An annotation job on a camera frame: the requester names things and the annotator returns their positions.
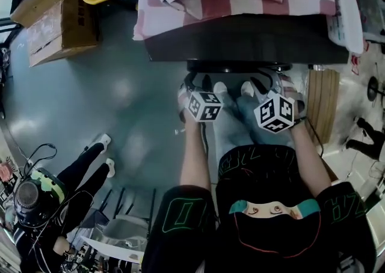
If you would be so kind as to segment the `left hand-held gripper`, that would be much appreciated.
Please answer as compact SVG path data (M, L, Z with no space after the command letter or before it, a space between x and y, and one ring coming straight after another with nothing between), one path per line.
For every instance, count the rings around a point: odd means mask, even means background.
M212 93L212 81L209 75L202 79L202 88L194 85L196 72L189 72L178 91L177 101L180 120L185 122L185 112L195 122L215 121L223 108L223 100L218 94Z

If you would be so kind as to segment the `sealed cardboard box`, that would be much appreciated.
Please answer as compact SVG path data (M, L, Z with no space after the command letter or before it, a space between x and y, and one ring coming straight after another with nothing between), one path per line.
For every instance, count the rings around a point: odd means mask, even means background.
M99 25L83 0L60 0L27 29L29 66L76 55L97 46Z

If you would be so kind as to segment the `person's right forearm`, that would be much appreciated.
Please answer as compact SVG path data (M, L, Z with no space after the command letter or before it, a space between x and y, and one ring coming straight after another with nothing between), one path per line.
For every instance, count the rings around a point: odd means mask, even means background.
M302 121L291 128L300 176L314 197L331 186L327 170Z

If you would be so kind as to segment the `cluttered work table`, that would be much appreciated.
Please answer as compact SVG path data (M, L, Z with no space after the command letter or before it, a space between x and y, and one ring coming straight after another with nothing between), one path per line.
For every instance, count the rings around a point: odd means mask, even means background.
M144 253L81 236L82 246L71 254L61 273L142 273Z

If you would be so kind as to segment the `black round stand base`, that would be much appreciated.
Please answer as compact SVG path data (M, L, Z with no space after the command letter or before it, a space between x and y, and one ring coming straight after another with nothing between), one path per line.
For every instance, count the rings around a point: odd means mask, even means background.
M374 76L370 77L367 87L367 98L373 102L378 95L385 97L385 92L379 90L378 79Z

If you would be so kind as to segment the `wooden slatted bench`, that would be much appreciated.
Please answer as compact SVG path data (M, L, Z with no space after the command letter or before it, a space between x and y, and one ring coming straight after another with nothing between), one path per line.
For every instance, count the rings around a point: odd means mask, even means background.
M307 80L307 129L314 145L327 144L336 115L340 74L334 70L309 70Z

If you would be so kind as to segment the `person's right hand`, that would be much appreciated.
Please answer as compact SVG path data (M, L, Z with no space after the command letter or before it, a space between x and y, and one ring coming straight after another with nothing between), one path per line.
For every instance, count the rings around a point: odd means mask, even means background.
M305 117L306 112L303 95L297 91L292 79L289 76L279 74L279 79L283 95L294 100L294 119Z

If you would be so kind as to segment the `grey plastic chair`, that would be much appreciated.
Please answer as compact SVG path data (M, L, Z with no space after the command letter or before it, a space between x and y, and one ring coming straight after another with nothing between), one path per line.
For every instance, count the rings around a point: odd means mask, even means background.
M101 242L118 247L122 247L125 244L131 249L143 251L152 230L156 192L156 189L152 191L149 216L145 218L130 214L134 208L134 201L125 214L120 214L123 208L122 200L125 193L125 189L122 188L114 210L113 219L108 222L102 231Z

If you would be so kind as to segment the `person's left forearm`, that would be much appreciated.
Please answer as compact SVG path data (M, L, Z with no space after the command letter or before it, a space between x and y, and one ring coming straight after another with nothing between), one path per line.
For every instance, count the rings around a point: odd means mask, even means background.
M201 125L188 114L185 114L185 134L185 154L180 184L198 186L210 191L211 179Z

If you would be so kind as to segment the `clear plastic bag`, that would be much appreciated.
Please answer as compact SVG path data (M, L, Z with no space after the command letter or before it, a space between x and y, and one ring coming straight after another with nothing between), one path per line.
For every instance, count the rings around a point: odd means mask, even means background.
M385 2L356 0L360 11L364 39L385 44Z

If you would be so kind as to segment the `black washing machine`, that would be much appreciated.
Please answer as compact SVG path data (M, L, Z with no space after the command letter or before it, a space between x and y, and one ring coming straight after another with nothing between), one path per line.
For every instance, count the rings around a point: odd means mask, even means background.
M345 64L349 52L333 43L325 16L242 14L187 25L146 39L157 62L262 61Z

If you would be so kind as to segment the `person's black printed shirt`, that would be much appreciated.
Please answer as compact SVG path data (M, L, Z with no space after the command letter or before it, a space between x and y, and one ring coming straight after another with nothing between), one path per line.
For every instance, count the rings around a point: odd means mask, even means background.
M372 273L376 249L349 182L313 196L295 151L248 145L219 163L216 192L192 185L162 199L142 273Z

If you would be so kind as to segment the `white plastic box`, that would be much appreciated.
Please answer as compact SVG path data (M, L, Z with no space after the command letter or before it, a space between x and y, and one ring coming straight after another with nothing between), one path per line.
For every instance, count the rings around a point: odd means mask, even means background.
M336 14L327 16L329 39L349 52L363 52L363 30L356 0L335 0Z

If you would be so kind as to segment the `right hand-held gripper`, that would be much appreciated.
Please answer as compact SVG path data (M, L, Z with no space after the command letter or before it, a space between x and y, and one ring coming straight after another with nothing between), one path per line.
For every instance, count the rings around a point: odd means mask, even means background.
M258 99L254 114L258 126L268 132L277 134L294 125L294 100L283 95L279 77L273 79L270 89L260 80L250 78Z

